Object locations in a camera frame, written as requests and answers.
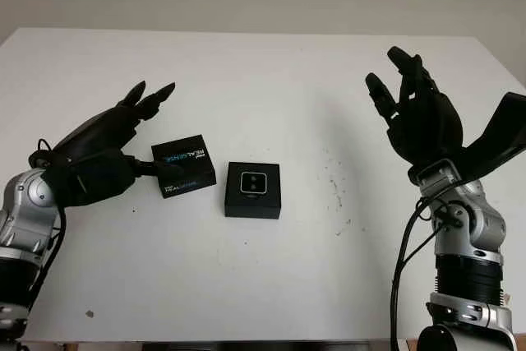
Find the white table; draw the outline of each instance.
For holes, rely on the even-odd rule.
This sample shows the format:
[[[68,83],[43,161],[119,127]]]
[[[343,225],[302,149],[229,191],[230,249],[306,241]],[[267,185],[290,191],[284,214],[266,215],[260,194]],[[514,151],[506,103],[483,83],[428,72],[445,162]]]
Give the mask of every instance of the white table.
[[[148,92],[178,88],[124,151],[148,160],[152,144],[202,133],[218,179],[165,200],[144,177],[117,198],[68,209],[25,337],[387,338],[395,255],[418,198],[363,82],[374,71],[398,89],[392,44],[423,56],[466,142],[507,90],[524,92],[471,38],[18,30],[0,48],[0,180],[27,168],[40,137],[57,143],[142,79]],[[280,164],[279,220],[223,216],[229,161]],[[526,155],[484,180],[508,224],[504,288],[517,332],[526,331],[524,170]],[[429,233],[419,224],[413,245]],[[399,337],[431,321],[434,276],[430,245],[404,272]]]

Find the stain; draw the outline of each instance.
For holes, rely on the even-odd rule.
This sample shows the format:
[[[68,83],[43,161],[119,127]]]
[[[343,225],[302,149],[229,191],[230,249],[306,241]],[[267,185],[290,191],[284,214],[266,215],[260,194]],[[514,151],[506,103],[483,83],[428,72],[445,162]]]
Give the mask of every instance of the stain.
[[[331,178],[331,179],[329,180],[329,182],[330,182],[330,183],[332,184],[332,186],[335,188],[335,192],[337,192],[337,191],[338,191],[338,184],[336,184],[336,181],[335,181],[333,178]]]
[[[338,191],[338,184],[336,183],[336,181],[332,178],[332,176],[330,177],[330,180],[329,182],[332,184],[332,186],[334,187],[335,191],[332,193],[333,195],[336,196],[336,199],[338,199],[338,207],[342,207],[342,197],[339,195],[339,191]]]

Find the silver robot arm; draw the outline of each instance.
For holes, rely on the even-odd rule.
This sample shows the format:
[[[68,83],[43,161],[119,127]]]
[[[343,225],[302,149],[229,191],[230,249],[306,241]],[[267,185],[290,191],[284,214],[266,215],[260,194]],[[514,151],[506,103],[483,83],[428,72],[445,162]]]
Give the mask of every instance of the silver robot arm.
[[[0,210],[0,340],[9,344],[24,333],[58,217],[43,172],[31,169],[12,178]]]
[[[511,312],[501,306],[500,246],[505,222],[487,203],[478,179],[526,150],[526,96],[505,94],[482,135],[463,146],[460,116],[439,91],[422,58],[398,47],[387,56],[402,75],[398,102],[374,73],[366,77],[367,88],[387,123],[390,144],[412,165],[409,180],[424,197],[406,225],[394,269],[391,348],[399,349],[397,302],[402,269],[420,249],[405,256],[409,235],[418,215],[430,206],[437,276],[427,309],[435,325],[422,332],[418,349],[470,350],[469,344],[483,339],[484,349],[493,344],[497,349],[516,350]]]
[[[447,160],[421,174],[417,180],[424,197],[460,180]],[[501,296],[504,219],[487,203],[478,180],[433,201],[431,212],[438,231],[437,276],[427,309],[434,325],[421,333],[418,349],[516,351],[511,310],[502,306]]]

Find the robotic hand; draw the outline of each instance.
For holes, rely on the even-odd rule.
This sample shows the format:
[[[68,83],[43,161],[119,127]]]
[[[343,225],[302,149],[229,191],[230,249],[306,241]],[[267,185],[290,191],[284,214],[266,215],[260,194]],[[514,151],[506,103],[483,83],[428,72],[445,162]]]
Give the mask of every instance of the robotic hand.
[[[115,107],[84,122],[52,150],[39,148],[29,157],[32,169],[7,184],[0,210],[0,349],[20,348],[16,339],[24,334],[30,309],[62,244],[65,207],[119,195],[141,175],[182,173],[178,166],[141,162],[121,152],[136,134],[135,127],[154,117],[174,88],[167,85],[140,101],[142,81]]]
[[[526,149],[526,97],[507,93],[484,133],[462,147],[462,123],[436,87],[419,55],[393,47],[387,53],[402,75],[399,102],[370,73],[369,94],[387,121],[394,150],[411,165],[421,205],[404,232],[391,290],[391,349],[398,350],[396,314],[401,271],[411,228],[429,206],[436,236],[436,292],[427,309],[433,319],[418,350],[513,349],[511,311],[501,306],[505,222],[485,198],[478,179]]]

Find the product box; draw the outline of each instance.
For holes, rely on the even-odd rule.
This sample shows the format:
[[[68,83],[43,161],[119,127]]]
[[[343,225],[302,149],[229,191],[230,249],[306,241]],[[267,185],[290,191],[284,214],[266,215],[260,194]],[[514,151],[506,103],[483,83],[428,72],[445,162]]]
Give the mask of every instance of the product box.
[[[278,219],[280,211],[278,164],[228,164],[225,216]]]
[[[214,165],[202,135],[153,145],[151,150],[154,160],[180,166],[183,170],[181,176],[158,176],[164,198],[215,185]]]

